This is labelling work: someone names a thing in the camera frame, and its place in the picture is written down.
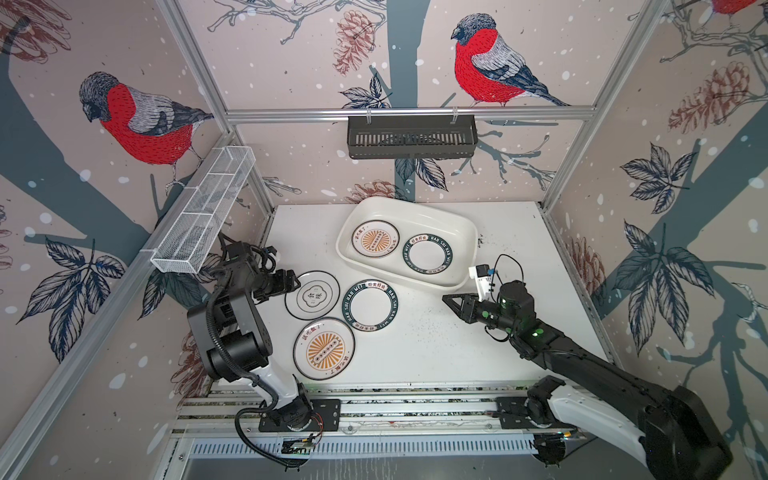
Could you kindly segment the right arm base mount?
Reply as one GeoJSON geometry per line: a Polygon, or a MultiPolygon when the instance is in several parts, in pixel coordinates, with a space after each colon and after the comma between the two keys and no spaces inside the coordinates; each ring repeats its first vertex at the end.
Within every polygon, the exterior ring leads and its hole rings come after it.
{"type": "Polygon", "coordinates": [[[495,399],[494,417],[503,430],[575,430],[576,426],[560,421],[545,400],[511,396],[495,399]]]}

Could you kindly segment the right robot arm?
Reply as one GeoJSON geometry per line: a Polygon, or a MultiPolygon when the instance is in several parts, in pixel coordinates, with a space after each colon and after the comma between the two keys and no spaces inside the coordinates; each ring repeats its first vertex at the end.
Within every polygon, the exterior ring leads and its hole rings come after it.
{"type": "Polygon", "coordinates": [[[503,284],[495,300],[449,294],[442,301],[467,324],[503,331],[522,359],[547,371],[516,415],[538,427],[585,430],[656,479],[717,479],[732,464],[730,447],[695,393],[645,381],[582,348],[537,317],[524,282],[503,284]]]}

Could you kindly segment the white black line plate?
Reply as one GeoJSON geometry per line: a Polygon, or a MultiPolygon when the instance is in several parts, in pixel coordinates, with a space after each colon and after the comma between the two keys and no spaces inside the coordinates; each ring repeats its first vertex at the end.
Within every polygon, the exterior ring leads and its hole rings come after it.
{"type": "Polygon", "coordinates": [[[323,270],[311,270],[298,277],[300,286],[285,296],[285,308],[300,321],[325,317],[338,303],[341,293],[337,278],[323,270]]]}

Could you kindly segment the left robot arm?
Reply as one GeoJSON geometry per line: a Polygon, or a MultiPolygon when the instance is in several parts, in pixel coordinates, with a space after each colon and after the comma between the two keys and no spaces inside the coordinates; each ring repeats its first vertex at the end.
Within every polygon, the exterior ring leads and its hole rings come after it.
{"type": "Polygon", "coordinates": [[[257,306],[301,286],[292,270],[277,267],[273,247],[218,235],[221,258],[209,267],[215,281],[203,304],[187,313],[206,374],[242,381],[263,398],[256,408],[278,427],[300,430],[314,415],[306,389],[271,358],[273,343],[257,306]]]}

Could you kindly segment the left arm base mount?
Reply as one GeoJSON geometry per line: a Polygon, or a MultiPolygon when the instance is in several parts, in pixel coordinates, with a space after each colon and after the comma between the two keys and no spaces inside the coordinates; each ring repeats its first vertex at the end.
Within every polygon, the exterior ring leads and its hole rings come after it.
{"type": "Polygon", "coordinates": [[[339,399],[296,398],[290,404],[262,416],[260,433],[336,432],[339,428],[339,399]]]}

